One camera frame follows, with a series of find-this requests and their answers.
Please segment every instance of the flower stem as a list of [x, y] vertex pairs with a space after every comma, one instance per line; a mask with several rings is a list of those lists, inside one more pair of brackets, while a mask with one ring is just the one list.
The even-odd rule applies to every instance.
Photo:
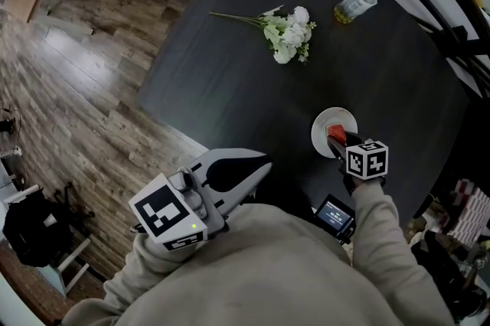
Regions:
[[224, 13], [215, 13], [213, 11], [210, 11], [209, 14], [214, 15], [214, 16], [227, 17], [227, 18], [236, 18], [237, 20], [245, 21], [248, 24], [252, 24], [252, 25], [255, 25], [257, 28], [263, 29], [262, 24], [256, 18], [226, 15]]

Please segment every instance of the screen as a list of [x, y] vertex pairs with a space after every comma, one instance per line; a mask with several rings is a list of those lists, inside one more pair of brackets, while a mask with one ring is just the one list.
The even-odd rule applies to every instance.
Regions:
[[337, 231], [340, 231], [342, 227], [351, 219], [348, 214], [336, 207], [330, 201], [327, 201], [322, 210], [320, 210], [318, 217]]

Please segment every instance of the dark tabletop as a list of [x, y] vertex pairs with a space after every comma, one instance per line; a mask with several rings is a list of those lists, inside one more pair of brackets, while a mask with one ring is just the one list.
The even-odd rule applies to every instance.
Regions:
[[[339, 162], [312, 145], [316, 116], [351, 111], [359, 132], [390, 147], [385, 191], [405, 224], [430, 191], [456, 138], [467, 99], [427, 34], [394, 1], [348, 25], [341, 0], [192, 0], [162, 46], [140, 93], [154, 118], [208, 148], [272, 155], [318, 206], [328, 193], [352, 206]], [[305, 6], [318, 27], [309, 62], [279, 65], [257, 28], [217, 18]]]

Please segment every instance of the yellow liquid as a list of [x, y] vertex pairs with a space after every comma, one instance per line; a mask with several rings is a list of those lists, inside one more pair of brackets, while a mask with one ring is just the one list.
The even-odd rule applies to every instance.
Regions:
[[352, 22], [352, 20], [354, 20], [353, 18], [348, 17], [344, 13], [344, 8], [340, 4], [338, 4], [337, 6], [335, 6], [335, 8], [334, 8], [334, 16], [337, 19], [337, 21], [340, 22], [340, 23], [342, 23], [342, 24], [348, 24], [348, 23]]

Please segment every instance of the round plate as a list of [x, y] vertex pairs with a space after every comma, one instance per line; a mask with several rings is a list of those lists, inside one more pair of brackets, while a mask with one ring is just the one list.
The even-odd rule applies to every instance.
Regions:
[[316, 151], [326, 158], [335, 158], [327, 143], [327, 126], [342, 125], [348, 132], [358, 132], [354, 116], [341, 107], [330, 107], [316, 117], [312, 127], [312, 142]]

